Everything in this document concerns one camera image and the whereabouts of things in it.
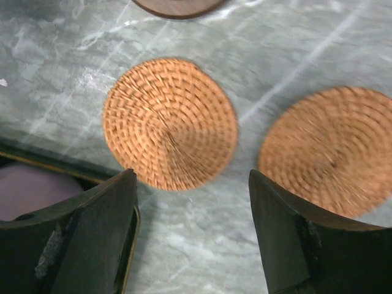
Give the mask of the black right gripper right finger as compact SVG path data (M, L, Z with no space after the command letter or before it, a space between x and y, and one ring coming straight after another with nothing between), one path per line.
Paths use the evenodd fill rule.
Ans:
M269 293L390 293L391 229L327 211L257 170L251 210Z

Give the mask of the dark walnut coaster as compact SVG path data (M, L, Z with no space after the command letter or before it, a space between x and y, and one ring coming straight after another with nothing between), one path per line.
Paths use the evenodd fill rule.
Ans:
M143 10L158 17L187 20L202 16L225 3L224 0L134 0Z

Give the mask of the woven rattan coaster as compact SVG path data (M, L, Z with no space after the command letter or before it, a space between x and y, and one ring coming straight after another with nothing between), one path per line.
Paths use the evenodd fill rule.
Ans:
M271 126L258 168L333 213L372 210L391 195L391 99L348 86L307 96Z
M122 74L102 113L107 146L118 163L161 190L203 186L230 163L238 141L235 110L196 64L157 58Z

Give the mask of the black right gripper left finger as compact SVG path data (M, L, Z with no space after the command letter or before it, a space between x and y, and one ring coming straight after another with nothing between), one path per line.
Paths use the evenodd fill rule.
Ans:
M132 170L3 221L1 292L124 293L139 226Z

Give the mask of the woven rattan coaster front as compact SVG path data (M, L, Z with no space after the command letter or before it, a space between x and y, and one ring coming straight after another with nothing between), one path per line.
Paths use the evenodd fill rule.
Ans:
M372 210L391 195L391 99L348 86L307 96L271 126L258 168L333 213Z

